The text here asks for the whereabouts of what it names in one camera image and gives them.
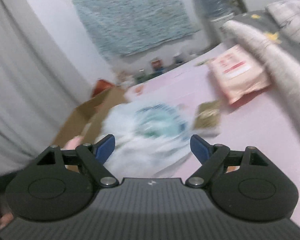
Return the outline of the pink plush pig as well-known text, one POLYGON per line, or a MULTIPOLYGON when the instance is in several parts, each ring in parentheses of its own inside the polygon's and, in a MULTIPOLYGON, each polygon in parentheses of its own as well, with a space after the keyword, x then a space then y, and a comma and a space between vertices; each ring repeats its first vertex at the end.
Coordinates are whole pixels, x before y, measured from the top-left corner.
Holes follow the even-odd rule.
POLYGON ((82 143, 83 137, 81 135, 73 137, 63 147, 64 150, 74 150, 77 146, 82 143))

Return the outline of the brown cardboard box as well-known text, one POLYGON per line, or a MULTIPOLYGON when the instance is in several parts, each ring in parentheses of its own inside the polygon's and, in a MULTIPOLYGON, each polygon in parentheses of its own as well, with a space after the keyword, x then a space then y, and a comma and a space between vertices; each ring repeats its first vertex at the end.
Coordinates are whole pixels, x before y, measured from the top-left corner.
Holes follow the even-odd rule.
POLYGON ((94 144, 101 132, 102 122, 111 108, 126 103, 125 91, 112 87, 76 107, 53 140, 61 148, 73 137, 81 135, 82 143, 94 144))

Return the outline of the gold white soap box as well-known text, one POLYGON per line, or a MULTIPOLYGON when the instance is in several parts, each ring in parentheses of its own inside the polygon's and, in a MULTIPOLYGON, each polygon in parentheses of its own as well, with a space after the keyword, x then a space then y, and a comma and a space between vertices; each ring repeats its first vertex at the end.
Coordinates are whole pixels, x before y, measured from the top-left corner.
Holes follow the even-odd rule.
POLYGON ((216 137, 220 132, 221 103, 209 101, 201 103, 196 110, 192 129, 201 137, 216 137))

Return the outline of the white plastic bag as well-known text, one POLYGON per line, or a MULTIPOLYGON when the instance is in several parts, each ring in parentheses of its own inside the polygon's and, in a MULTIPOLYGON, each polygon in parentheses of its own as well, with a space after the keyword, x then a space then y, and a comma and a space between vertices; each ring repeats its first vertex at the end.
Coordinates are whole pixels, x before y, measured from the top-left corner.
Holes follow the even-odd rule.
POLYGON ((190 124, 178 107, 135 101, 113 107, 101 135, 115 137, 104 163, 118 180, 168 178, 190 157, 190 124))

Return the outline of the red orange snack bag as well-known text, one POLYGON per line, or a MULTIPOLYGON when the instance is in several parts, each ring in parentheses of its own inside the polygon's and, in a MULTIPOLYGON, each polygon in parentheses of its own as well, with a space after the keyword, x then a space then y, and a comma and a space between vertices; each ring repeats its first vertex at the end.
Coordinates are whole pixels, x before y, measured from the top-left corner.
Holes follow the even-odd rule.
POLYGON ((104 79, 99 79, 96 82, 95 87, 93 88, 93 91, 91 93, 91 98, 94 98, 95 96, 97 96, 98 94, 102 93, 103 91, 115 87, 115 85, 107 80, 104 79))

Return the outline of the grey curtain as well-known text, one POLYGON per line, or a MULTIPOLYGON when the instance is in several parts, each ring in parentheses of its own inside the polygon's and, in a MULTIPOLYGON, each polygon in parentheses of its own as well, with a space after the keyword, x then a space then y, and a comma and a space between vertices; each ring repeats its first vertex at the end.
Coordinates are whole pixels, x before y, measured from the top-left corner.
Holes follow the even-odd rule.
POLYGON ((0 176, 49 146, 90 91, 61 53, 40 55, 0 0, 0 176))

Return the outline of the pink wet wipes pack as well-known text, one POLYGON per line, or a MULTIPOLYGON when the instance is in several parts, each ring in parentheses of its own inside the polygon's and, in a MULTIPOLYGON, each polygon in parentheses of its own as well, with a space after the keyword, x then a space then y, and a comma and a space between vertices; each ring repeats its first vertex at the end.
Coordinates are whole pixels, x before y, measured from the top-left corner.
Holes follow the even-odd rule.
POLYGON ((207 62, 229 104, 271 85, 266 69, 239 44, 207 62))

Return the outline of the red can on floor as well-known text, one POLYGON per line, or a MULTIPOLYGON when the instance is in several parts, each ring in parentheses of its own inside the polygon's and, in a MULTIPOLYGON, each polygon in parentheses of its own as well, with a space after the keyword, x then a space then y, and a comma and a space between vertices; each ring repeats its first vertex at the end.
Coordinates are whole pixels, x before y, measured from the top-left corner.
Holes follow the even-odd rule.
POLYGON ((162 74, 164 72, 162 60, 159 58, 155 58, 151 61, 151 67, 153 69, 153 72, 157 74, 162 74))

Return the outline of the rolled white quilt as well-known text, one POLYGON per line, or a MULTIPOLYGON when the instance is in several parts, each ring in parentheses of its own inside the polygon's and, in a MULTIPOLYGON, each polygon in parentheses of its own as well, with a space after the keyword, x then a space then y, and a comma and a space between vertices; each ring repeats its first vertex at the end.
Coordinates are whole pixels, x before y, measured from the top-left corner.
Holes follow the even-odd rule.
POLYGON ((266 65, 300 131, 300 62, 250 25, 230 20, 223 28, 266 65))

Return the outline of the white water dispenser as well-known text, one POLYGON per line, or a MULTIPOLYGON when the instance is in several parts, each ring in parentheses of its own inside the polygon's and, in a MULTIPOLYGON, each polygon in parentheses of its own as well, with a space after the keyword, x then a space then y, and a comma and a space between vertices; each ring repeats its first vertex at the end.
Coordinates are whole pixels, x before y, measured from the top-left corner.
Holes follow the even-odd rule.
POLYGON ((234 16, 235 14, 233 12, 218 17, 205 16, 207 32, 211 36, 214 46, 223 42, 229 43, 229 35, 224 30, 223 25, 229 20, 232 20, 234 16))

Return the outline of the grey blanket yellow print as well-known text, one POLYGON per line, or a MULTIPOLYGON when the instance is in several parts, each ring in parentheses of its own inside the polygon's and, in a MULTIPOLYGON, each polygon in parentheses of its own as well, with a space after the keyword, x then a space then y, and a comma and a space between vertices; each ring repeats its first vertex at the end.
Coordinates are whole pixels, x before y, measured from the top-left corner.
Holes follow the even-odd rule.
POLYGON ((264 10, 247 12, 235 16, 232 20, 250 25, 263 33, 278 33, 279 40, 281 41, 279 46, 300 62, 300 43, 291 40, 283 33, 268 12, 264 10))

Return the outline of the checked pillow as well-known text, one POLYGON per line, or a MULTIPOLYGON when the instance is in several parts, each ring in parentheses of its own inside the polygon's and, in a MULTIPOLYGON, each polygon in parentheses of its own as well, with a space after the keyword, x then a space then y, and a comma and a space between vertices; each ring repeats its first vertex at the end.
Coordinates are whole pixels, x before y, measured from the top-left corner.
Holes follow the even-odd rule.
POLYGON ((293 41, 300 43, 300 0, 282 0, 266 6, 279 28, 293 41))

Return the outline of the floral teal wall cloth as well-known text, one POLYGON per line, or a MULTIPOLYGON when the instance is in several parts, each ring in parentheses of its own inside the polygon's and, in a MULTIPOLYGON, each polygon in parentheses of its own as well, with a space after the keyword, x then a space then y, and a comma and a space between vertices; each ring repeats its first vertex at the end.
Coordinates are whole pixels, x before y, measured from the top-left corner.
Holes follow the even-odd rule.
POLYGON ((129 56, 196 32, 182 0, 73 0, 99 53, 129 56))

